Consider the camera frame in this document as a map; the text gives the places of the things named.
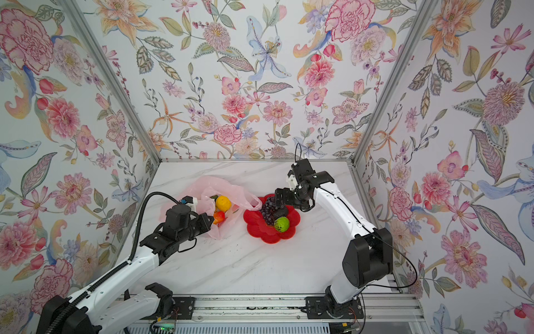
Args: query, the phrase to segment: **leaf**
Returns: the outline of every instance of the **leaf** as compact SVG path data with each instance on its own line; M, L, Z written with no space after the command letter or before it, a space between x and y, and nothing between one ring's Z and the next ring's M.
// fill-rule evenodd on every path
M437 72L441 79L445 82L452 81L452 68L451 65L445 59L437 60Z
M285 82L279 82L279 83L267 82L261 85L257 91L262 91L262 92L272 94L272 93L276 93L278 91L284 90L286 88L293 88L293 86Z
M165 72L165 74L167 74L169 77L173 78L174 80L178 80L178 81L182 80L180 79L180 76L178 75L178 73L176 72L174 68L170 67L169 65L165 64L162 61L160 61L159 63L160 63L161 68Z
M472 129L471 132L476 138L476 152L482 167L497 182L502 174L504 151L491 146L484 131Z
M144 41L159 49L169 49L173 47L173 45L167 40L164 40L163 38L157 36L147 37L144 39Z
M354 129L354 126L352 124L347 124L347 125L343 126L342 128L339 128L336 131L334 131L334 136L337 137L337 136L343 134L348 129Z
M474 117L482 117L484 115L484 110L482 106L484 105L484 100L480 98L473 98L465 100L460 104L453 105L452 107L456 110L465 111Z
M434 96L439 96L441 93L441 80L437 74L432 74L430 77L430 92Z
M482 228L495 240L517 254L521 262L525 264L525 255L523 254L521 244L517 241L517 238L508 231L499 215L492 209L482 205L471 205L471 207L475 210Z
M490 12L490 27L495 28L501 23L512 5L512 0L494 0Z
M474 46L467 48L466 59L464 59L464 74L466 76L472 76L475 74L480 64L480 53Z
M152 71L152 68L154 67L154 62L150 59L150 55L148 54L148 50L146 47L141 46L139 50L137 50L136 58L137 67L139 67L139 74L144 74Z
M415 75L410 85L408 85L408 88L411 90L418 90L419 88L423 87L425 84L425 80L427 79L428 75L430 74L432 70L432 65L427 65L423 67L419 72Z
M459 84L456 88L454 88L452 91L456 92L463 92L471 88L474 84L476 84L476 81L473 80L466 80Z
M218 61L221 63L228 64L230 67L232 67L236 71L254 72L254 68L248 62L247 58L245 57L230 58L228 56L224 56L224 57L220 57Z
M430 90L425 89L423 98L421 99L421 117L425 118L428 112L428 107L430 106Z
M24 175L22 176L22 181L20 182L20 191L22 192L22 197L26 197L32 190L37 188L41 183L43 183L48 170L50 169L50 162L52 157L55 156L57 152L52 152L42 156L35 165L30 167Z
M480 81L493 67L493 62L495 61L495 58L497 58L497 55L500 51L495 52L492 54L486 61L482 64L482 67L480 68L480 71L478 73L478 76L476 77L476 81Z
M160 20L171 34L175 36L182 36L184 34L182 27L174 19L163 17Z

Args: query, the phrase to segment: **pink flower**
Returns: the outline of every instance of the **pink flower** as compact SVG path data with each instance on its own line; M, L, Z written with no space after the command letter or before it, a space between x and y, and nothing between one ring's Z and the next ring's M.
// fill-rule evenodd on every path
M37 218L37 215L39 215L40 212L45 212L47 209L43 207L43 204L50 198L50 197L56 197L59 194L59 191L52 191L48 196L46 193L48 192L48 187L43 187L41 189L41 195L37 193L37 190L32 190L32 197L34 201L31 201L29 199L23 199L20 201L20 203L24 206L28 206L31 209L27 209L25 211L19 212L19 218L24 217L25 215L32 215L30 220L33 221L33 219Z
M239 94L228 95L223 102L223 108L232 115L240 114L246 106L247 101Z
M480 281L487 283L486 279L488 273L482 269L486 266L486 256L478 254L480 245L478 242L469 244L471 235L467 230L464 233L458 231L451 232L451 239L446 236L441 237L441 248L447 251L445 255L445 271L449 274L454 274L454 278L458 283L464 281L471 288L476 288L476 284Z
M525 89L510 82L499 84L488 90L484 100L484 121L492 125L507 125L514 120L523 108Z
M375 5L370 0L337 0L326 18L326 31L332 31L332 41L356 38L368 28Z
M92 189L86 189L91 185L91 182L82 177L82 173L71 175L65 175L65 183L59 181L58 187L61 189L56 196L56 207L65 207L64 214L76 213L77 206L84 206L91 203L91 197L89 195L93 192Z
M223 77L222 91L224 95L236 94L239 91L240 87L241 87L241 83L239 81L231 79L227 76Z
M458 151L454 151L437 164L437 170L442 172L449 180L457 180L465 176L466 172L464 172L462 166L462 157Z
M462 226L464 229L468 230L467 227L472 228L474 231L478 230L478 226L473 224L473 222L469 219L475 219L476 214L474 213L465 213L465 210L470 206L469 201L465 201L462 203L461 206L459 206L459 197L453 196L454 199L454 206L452 206L449 202L447 202L447 207L449 207L449 211L454 213L452 216L452 220L456 221L457 218L460 219L460 223L462 223Z
M423 195L431 204L445 204L451 196L451 185L441 173L427 173L423 177Z
M48 71L53 44L42 23L18 9L2 9L0 17L0 46L9 60L35 74Z
M67 103L62 97L48 104L46 116L54 132L62 138L72 138L80 125L78 109L72 102Z
M499 35L495 35L493 38L493 41L496 42L498 45L492 45L492 49L500 49L504 47L504 50L501 51L501 53L504 55L506 51L508 51L508 48L510 48L512 51L515 50L524 50L526 47L518 43L518 41L522 40L523 38L530 36L530 30L527 30L521 36L518 36L521 32L521 29L523 29L523 24L520 24L515 28L514 33L510 36L510 28L504 29L504 38L502 38Z
M328 89L326 88L316 88L312 90L308 96L306 96L306 104L311 104L316 107L320 107L323 104L323 101L325 100L326 92L328 92Z
M321 61L316 61L310 68L308 68L304 80L310 88L324 87L330 80L332 80L334 72L335 70L332 68L332 63L323 59Z
M410 210L412 208L410 194L402 188L395 187L389 192L389 206L399 220L407 221L413 215Z
M126 141L126 120L124 119L124 114L119 110L117 115L106 117L106 123L109 129L106 133L106 138L115 142L119 150L121 150Z
M231 145L241 140L241 129L236 129L233 124L226 124L215 130L214 138L221 144Z
M16 221L4 225L0 232L0 267L8 270L11 265L19 266L30 257L35 247L37 232L30 224Z
M44 304L52 297L66 297L72 275L72 265L65 259L58 259L54 266L45 266L43 273L35 279L31 294L32 311L41 314Z
M279 127L282 124L289 122L293 115L291 114L291 108L285 102L274 101L274 104L267 102L267 106L263 109L263 118L267 121L273 121L274 124Z

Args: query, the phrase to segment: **red flower-shaped plate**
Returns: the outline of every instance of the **red flower-shaped plate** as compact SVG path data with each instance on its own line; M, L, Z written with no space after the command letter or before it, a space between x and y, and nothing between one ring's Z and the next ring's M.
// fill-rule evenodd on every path
M272 193L265 197L260 197L260 201L262 201L262 204L265 204L265 201L273 196L274 194ZM294 207L289 205L286 205L286 207L289 210L287 214L289 228L285 232L278 232L274 226L267 225L260 211L246 210L243 213L243 219L247 223L248 234L255 238L261 238L263 242L268 244L275 244L280 239L291 239L295 235L295 227L300 223L300 215Z

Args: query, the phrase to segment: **fake fruit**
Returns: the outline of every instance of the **fake fruit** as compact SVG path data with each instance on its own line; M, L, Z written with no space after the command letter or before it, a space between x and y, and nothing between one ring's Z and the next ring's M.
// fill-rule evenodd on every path
M226 212L232 207L232 202L226 196L219 196L215 200L215 206L222 212Z
M278 232L285 232L289 229L289 219L286 217L280 217L274 222L274 228Z

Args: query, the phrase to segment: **painted flower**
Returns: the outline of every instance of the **painted flower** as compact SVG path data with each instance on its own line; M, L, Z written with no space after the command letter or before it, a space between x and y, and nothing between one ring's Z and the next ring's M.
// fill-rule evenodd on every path
M223 77L222 92L224 95L236 94L241 87L241 83L227 76Z
M100 7L96 14L102 16L102 32L107 35L110 31L119 30L136 46L137 31L161 31L148 18L143 17L150 6L139 0L94 0Z
M97 153L97 164L98 167L103 168L106 170L108 167L113 166L113 160L115 159L115 155L110 153Z
M411 174L412 167L399 162L391 170L391 182L399 188L404 188L408 184Z
M82 176L82 173L71 175L65 175L65 183L59 181L57 186L59 194L56 196L56 207L65 207L65 214L76 213L76 207L83 207L91 203L91 197L93 190L91 188L86 189L91 185L91 181L88 178Z
M391 211L397 215L397 217L402 221L407 221L413 215L413 212L410 210L412 208L412 199L410 194L404 191L400 187L394 187L389 192L389 206Z
M316 88L312 90L308 96L306 96L306 104L311 104L316 107L320 107L323 104L323 101L325 100L326 93L328 92L328 89L326 88Z
M462 157L458 151L454 151L437 164L437 170L442 172L449 180L457 180L465 176L466 172L462 166Z
M0 20L0 46L9 60L38 75L48 71L53 45L42 23L19 9L2 9Z
M214 132L214 139L221 144L231 145L241 140L241 130L235 125L226 124L218 127Z
M240 114L247 107L247 101L239 94L228 95L223 101L223 108L232 115Z
M454 278L458 283L464 281L464 276L467 285L471 288L476 288L478 282L487 283L488 273L482 269L486 266L486 256L478 254L480 245L478 242L469 244L471 235L467 230L460 233L456 230L450 234L451 238L442 236L441 248L447 251L445 255L445 271L449 274L454 274Z
M28 292L0 297L0 333L19 333L28 322L31 301Z
M74 279L81 285L85 285L97 268L98 250L92 244L85 244L74 260Z
M521 29L523 29L523 24L518 25L511 36L510 28L504 29L504 38L499 35L495 35L493 41L496 42L497 45L492 45L491 48L500 49L504 47L504 50L501 51L503 55L506 53L506 51L508 51L508 48L510 48L512 51L526 49L526 47L523 44L518 43L518 41L522 40L527 36L530 36L530 30L527 30L523 34L519 35Z
M293 108L285 102L274 101L274 104L267 102L267 106L263 109L263 118L281 127L282 124L289 122L293 117L291 110Z
M54 266L45 266L31 292L32 312L41 314L44 304L54 296L67 297L72 275L72 265L65 259L58 259Z
M16 221L4 225L0 232L0 267L8 270L11 265L20 266L32 254L37 241L37 232L30 224Z
M446 204L451 196L451 185L439 172L427 173L423 177L421 189L425 199L432 205Z
M440 49L460 61L459 36L475 30L471 15L480 7L483 0L442 0L441 13L433 17L422 39L432 40L427 60Z
M493 125L507 125L514 120L523 104L525 89L517 82L498 84L488 90L484 100L484 121Z
M347 98L340 106L332 108L332 113L334 114L334 120L332 122L334 124L350 122L350 120L366 111L368 106L369 103L358 104L358 101Z
M225 51L230 46L230 34L220 23L208 25L202 35L215 51Z
M108 127L106 138L115 142L119 150L121 150L126 141L126 119L124 118L124 114L119 110L117 115L106 117L106 123Z
M304 80L310 88L324 87L332 80L334 72L335 69L332 68L332 63L322 59L316 61L308 68Z
M62 138L72 138L78 131L80 115L72 102L60 97L52 100L46 108L46 116L52 130Z
M32 198L33 201L29 199L23 199L20 201L20 203L24 206L30 207L30 209L24 210L19 212L19 218L24 217L25 215L32 215L30 218L30 221L33 221L33 219L37 218L37 215L39 215L39 212L45 212L47 209L43 207L43 204L49 200L50 197L56 197L59 194L59 191L52 191L48 196L46 193L48 192L48 187L43 187L41 189L41 195L37 193L37 190L32 190Z
M336 0L326 18L326 31L332 32L332 41L351 40L368 28L374 12L371 0Z
M378 26L373 26L359 34L358 37L351 42L352 64L356 65L357 63L361 63L362 61L374 57L378 51L380 51L385 39L386 32Z
M219 122L213 114L207 114L199 118L199 129L205 133L212 133L219 127Z

